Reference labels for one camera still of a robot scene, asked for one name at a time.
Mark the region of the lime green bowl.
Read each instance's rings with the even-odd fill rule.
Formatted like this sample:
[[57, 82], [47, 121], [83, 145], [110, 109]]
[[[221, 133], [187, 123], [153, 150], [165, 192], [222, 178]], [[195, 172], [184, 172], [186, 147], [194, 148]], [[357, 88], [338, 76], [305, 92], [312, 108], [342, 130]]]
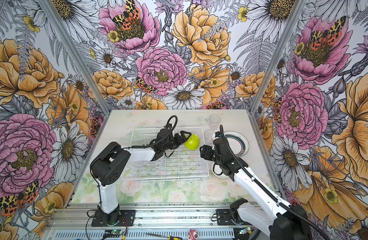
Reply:
[[195, 134], [192, 134], [189, 139], [185, 142], [185, 147], [188, 149], [188, 150], [197, 150], [199, 147], [200, 147], [200, 138], [195, 135]]

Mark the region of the green red rimmed plate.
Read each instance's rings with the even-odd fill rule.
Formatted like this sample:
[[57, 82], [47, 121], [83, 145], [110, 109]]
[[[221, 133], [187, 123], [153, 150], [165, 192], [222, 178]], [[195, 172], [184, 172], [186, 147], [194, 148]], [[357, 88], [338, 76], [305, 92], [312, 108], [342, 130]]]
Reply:
[[237, 157], [243, 157], [249, 152], [250, 143], [245, 136], [234, 131], [226, 132], [225, 136], [230, 144], [233, 153]]

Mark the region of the clear glass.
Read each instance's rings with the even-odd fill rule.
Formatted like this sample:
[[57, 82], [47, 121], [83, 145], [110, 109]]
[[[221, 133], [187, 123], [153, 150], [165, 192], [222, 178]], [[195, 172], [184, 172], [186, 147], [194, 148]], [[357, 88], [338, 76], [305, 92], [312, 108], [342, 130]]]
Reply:
[[204, 132], [205, 145], [212, 146], [216, 132], [214, 130], [206, 130]]
[[212, 130], [219, 129], [221, 124], [221, 117], [219, 115], [211, 115], [209, 117], [209, 126]]

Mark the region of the orange bowl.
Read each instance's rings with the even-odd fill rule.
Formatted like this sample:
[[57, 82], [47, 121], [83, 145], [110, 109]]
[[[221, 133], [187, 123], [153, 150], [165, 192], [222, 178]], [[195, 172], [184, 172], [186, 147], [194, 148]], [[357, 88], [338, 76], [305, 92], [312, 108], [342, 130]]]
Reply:
[[219, 179], [228, 179], [229, 176], [225, 175], [219, 165], [213, 163], [212, 173]]

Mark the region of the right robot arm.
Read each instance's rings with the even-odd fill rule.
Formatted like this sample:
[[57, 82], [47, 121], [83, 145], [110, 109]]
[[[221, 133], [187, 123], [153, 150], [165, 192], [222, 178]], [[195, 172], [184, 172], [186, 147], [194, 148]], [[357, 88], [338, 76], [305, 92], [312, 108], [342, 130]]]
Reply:
[[313, 238], [308, 216], [301, 206], [292, 206], [276, 195], [238, 158], [222, 138], [212, 146], [200, 148], [201, 157], [218, 165], [222, 173], [240, 185], [261, 207], [255, 209], [246, 200], [238, 200], [230, 207], [238, 222], [247, 222], [258, 228], [271, 240], [311, 240]]

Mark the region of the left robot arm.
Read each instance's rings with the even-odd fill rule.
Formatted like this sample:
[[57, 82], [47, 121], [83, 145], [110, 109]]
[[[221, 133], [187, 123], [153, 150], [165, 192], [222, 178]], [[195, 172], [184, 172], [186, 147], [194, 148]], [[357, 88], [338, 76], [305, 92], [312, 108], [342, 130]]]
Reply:
[[167, 150], [174, 151], [186, 143], [192, 133], [163, 128], [148, 145], [124, 148], [117, 142], [109, 143], [90, 164], [90, 173], [98, 184], [100, 202], [93, 220], [93, 227], [125, 226], [120, 206], [116, 199], [116, 182], [126, 165], [131, 162], [153, 162]]

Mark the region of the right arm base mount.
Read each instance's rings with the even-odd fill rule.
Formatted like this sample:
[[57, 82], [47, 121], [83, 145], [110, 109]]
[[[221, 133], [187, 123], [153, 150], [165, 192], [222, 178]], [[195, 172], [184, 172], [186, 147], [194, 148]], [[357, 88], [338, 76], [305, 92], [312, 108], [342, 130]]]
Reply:
[[238, 212], [232, 209], [217, 209], [216, 222], [218, 226], [238, 226], [243, 223], [238, 215]]

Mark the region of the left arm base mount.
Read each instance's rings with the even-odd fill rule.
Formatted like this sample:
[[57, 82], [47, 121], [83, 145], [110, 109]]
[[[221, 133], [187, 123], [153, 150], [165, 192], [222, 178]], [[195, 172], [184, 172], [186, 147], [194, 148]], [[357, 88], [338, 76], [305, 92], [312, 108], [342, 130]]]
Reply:
[[132, 227], [135, 220], [135, 210], [115, 210], [110, 214], [98, 209], [93, 217], [92, 227]]

